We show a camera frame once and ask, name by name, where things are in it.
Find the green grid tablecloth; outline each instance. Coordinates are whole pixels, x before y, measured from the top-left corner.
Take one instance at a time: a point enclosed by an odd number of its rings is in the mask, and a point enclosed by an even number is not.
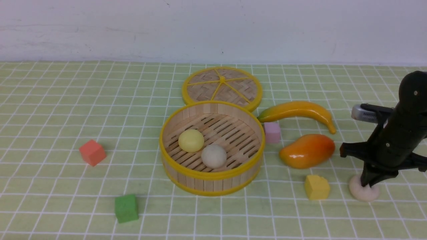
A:
[[[402,171],[361,203],[348,180],[362,162],[340,158],[343,141],[367,140],[375,125],[351,119],[354,104],[393,107],[399,82],[422,67],[231,65],[254,74],[263,100],[254,112],[290,100],[331,110],[338,132],[312,119],[280,121],[282,142],[267,145],[257,178],[224,197],[175,187],[160,161],[165,119],[184,105],[190,73],[213,65],[136,62],[0,62],[0,240],[427,239],[427,175]],[[284,166],[278,151],[304,134],[336,142],[333,158],[309,170]],[[89,139],[107,158],[86,165]],[[417,153],[427,155],[425,143]],[[310,202],[307,174],[330,182]],[[138,196],[138,221],[117,224],[114,197]]]

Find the orange mango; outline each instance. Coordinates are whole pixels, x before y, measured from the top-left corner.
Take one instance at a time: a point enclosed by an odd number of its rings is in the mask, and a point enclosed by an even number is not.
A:
[[[280,159],[289,167],[307,169],[328,160],[335,151],[335,143],[322,134],[307,134],[282,148]]]

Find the yellow cube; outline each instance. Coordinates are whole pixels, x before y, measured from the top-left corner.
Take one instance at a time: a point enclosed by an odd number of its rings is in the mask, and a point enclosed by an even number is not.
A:
[[[308,175],[305,178],[304,187],[309,200],[321,200],[329,197],[329,183],[319,175]]]

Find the bamboo steamer lid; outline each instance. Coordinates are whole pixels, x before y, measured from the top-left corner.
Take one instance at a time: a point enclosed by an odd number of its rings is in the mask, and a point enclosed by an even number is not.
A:
[[[211,67],[190,75],[183,84],[185,104],[224,101],[253,112],[261,103],[262,87],[256,77],[234,67]]]

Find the green cube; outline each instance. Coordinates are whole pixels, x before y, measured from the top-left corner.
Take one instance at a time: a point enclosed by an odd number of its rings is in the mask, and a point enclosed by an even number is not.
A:
[[[116,197],[114,213],[119,223],[138,220],[138,204],[134,194]]]

